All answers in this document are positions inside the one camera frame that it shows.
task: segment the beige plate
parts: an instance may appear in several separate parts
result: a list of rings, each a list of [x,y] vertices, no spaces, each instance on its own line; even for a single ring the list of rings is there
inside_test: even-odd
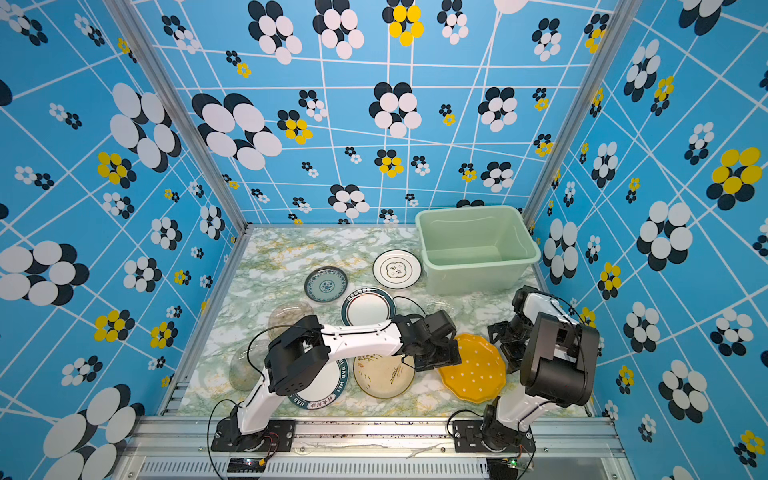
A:
[[[402,364],[403,357],[407,365]],[[415,375],[413,357],[405,355],[359,356],[353,369],[360,389],[377,399],[391,399],[405,392]]]

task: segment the black mounting plate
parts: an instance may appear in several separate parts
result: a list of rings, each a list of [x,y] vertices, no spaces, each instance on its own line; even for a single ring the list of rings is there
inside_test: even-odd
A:
[[[216,431],[220,436],[214,435],[210,450],[212,452],[290,452],[295,429],[295,420],[270,420],[261,433],[237,435],[234,433],[239,433],[237,417],[233,419],[226,417],[216,425]]]
[[[486,447],[482,441],[482,420],[454,420],[451,424],[453,425],[454,432],[453,446],[457,453],[520,452],[520,446],[516,444],[508,445],[501,452],[494,452]],[[520,445],[528,453],[536,451],[536,443],[530,429],[524,435],[521,435]]]

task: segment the blue patterned wallpaper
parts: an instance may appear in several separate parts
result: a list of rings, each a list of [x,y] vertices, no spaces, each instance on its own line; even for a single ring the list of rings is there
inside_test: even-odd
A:
[[[536,219],[637,478],[768,478],[766,28],[646,0]]]
[[[103,478],[238,235],[98,0],[0,0],[0,478]]]
[[[253,223],[523,207],[616,0],[134,3]]]

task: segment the yellow plate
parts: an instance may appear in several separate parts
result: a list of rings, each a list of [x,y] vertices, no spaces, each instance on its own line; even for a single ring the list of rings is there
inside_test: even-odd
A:
[[[456,337],[462,364],[438,369],[448,390],[462,400],[483,403],[496,398],[507,384],[507,367],[498,349],[478,335]]]

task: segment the marble table surface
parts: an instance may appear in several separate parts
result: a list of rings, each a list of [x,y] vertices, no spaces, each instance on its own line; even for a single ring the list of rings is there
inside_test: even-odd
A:
[[[445,310],[456,324],[458,333],[473,333],[487,338],[486,326],[512,318],[512,297],[520,286],[537,286],[528,268],[510,290],[477,292],[463,296],[432,296],[425,291],[425,275],[413,286],[390,290],[373,278],[372,264],[382,252],[403,249],[420,258],[419,234],[415,227],[264,227],[253,230],[246,253],[240,262],[229,293],[208,337],[204,351],[190,379],[178,409],[178,415],[209,415],[221,399],[244,400],[248,391],[243,384],[253,385],[258,374],[247,367],[242,353],[251,337],[264,329],[270,314],[283,303],[304,301],[314,308],[321,323],[342,325],[341,304],[344,296],[331,303],[310,300],[303,291],[306,276],[320,266],[332,265],[344,270],[349,278],[347,293],[365,286],[377,286],[391,295],[407,296],[426,312]],[[396,299],[398,313],[417,313],[410,302]],[[260,337],[251,350],[259,359],[266,354],[267,334]],[[235,368],[230,374],[230,365]],[[352,360],[347,360],[350,368]],[[507,377],[502,390],[521,388],[518,374]],[[442,383],[437,371],[418,372],[410,388],[393,399],[380,400],[367,395],[357,385],[354,375],[341,396],[330,405],[317,409],[300,409],[283,400],[275,416],[448,416],[458,409],[482,413],[484,404],[463,401]],[[222,407],[217,413],[224,414]],[[586,416],[583,407],[556,409],[550,416]]]

